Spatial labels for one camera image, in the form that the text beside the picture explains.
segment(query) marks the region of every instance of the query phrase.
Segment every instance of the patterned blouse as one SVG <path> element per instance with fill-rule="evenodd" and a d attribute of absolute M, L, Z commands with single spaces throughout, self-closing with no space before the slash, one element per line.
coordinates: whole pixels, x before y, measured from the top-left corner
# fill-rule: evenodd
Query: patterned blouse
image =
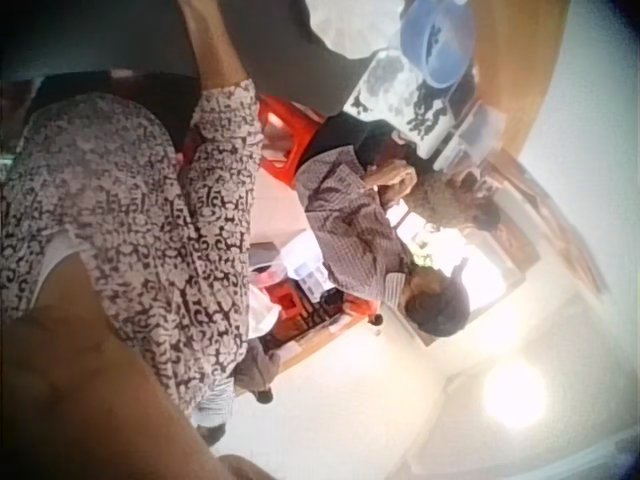
<path fill-rule="evenodd" d="M 147 110 L 83 95 L 33 116 L 2 191 L 0 309 L 18 319 L 61 231 L 121 339 L 185 411 L 245 353 L 247 250 L 261 128 L 253 83 L 207 91 L 205 142 L 180 178 Z"/>

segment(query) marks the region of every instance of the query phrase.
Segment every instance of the woman's arm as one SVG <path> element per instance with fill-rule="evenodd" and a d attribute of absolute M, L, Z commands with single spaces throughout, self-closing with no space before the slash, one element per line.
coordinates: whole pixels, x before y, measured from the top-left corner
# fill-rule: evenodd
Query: woman's arm
<path fill-rule="evenodd" d="M 203 143 L 180 183 L 200 245 L 201 281 L 231 319 L 248 308 L 246 258 L 255 176 L 262 148 L 258 102 L 224 27 L 216 0 L 180 0 L 200 68 L 202 97 L 192 127 Z"/>
<path fill-rule="evenodd" d="M 25 478 L 235 478 L 111 332 L 77 254 L 2 334 L 3 450 Z"/>
<path fill-rule="evenodd" d="M 178 0 L 200 71 L 202 90 L 237 85 L 247 74 L 224 26 L 218 0 Z"/>

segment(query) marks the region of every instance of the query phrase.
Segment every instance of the black and white patterned shirt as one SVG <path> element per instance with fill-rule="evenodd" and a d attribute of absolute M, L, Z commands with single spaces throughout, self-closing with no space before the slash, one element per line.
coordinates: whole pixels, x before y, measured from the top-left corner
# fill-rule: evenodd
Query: black and white patterned shirt
<path fill-rule="evenodd" d="M 396 307 L 410 259 L 363 176 L 353 148 L 342 147 L 306 162 L 295 189 L 334 285 Z"/>
<path fill-rule="evenodd" d="M 185 412 L 243 358 L 249 219 L 262 129 L 251 81 L 204 92 L 184 175 L 148 110 L 105 95 L 33 115 L 2 189 L 0 314 L 30 308 L 61 231 L 120 338 Z"/>

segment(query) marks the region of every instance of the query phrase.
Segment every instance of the plaid shirt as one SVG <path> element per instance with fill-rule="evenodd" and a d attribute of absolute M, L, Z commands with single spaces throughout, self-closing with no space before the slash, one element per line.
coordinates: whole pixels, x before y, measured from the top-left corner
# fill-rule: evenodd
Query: plaid shirt
<path fill-rule="evenodd" d="M 342 147 L 305 163 L 295 188 L 334 285 L 395 307 L 398 280 L 404 285 L 397 274 L 407 272 L 410 260 L 363 176 L 353 148 Z"/>

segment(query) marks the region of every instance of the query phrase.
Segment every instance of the red chair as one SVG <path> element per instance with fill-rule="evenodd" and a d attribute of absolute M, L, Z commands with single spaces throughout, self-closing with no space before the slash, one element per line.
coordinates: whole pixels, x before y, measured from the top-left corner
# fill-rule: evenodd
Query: red chair
<path fill-rule="evenodd" d="M 321 122 L 314 120 L 290 102 L 276 97 L 261 95 L 258 118 L 263 129 L 269 123 L 269 114 L 283 123 L 283 126 L 291 134 L 293 142 L 291 149 L 285 155 L 284 161 L 270 160 L 263 157 L 262 168 L 285 185 L 293 186 L 293 180 L 298 164 L 302 159 L 302 154 L 320 127 Z"/>

